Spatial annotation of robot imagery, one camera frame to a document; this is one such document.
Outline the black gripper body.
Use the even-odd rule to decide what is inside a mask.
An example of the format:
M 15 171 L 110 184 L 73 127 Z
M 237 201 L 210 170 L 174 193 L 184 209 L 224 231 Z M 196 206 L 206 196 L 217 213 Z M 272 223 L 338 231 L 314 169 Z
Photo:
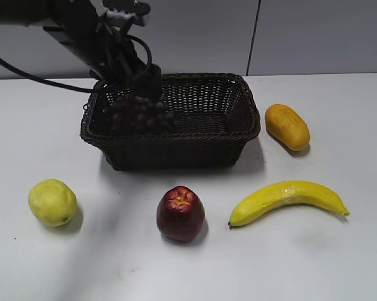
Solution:
M 112 26 L 104 14 L 99 15 L 91 1 L 61 2 L 61 25 L 82 60 L 102 79 L 117 85 L 144 72 L 160 71 L 146 43 L 129 34 L 134 24 Z

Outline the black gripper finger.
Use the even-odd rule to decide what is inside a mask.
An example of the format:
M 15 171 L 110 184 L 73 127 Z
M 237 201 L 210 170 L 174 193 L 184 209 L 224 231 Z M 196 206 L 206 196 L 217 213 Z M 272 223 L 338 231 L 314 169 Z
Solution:
M 149 71 L 127 79 L 131 94 L 157 102 L 161 97 L 161 72 Z

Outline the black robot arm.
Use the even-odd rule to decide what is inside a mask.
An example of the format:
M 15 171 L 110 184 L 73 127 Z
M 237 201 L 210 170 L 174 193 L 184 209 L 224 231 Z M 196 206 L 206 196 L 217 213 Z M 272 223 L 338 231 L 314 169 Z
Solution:
M 148 45 L 129 34 L 144 26 L 149 4 L 140 1 L 103 1 L 98 14 L 91 1 L 0 1 L 0 24 L 40 26 L 90 69 L 105 88 L 80 88 L 31 75 L 0 58 L 5 69 L 34 82 L 89 94 L 129 89 L 133 95 L 159 100 L 161 69 L 153 64 Z

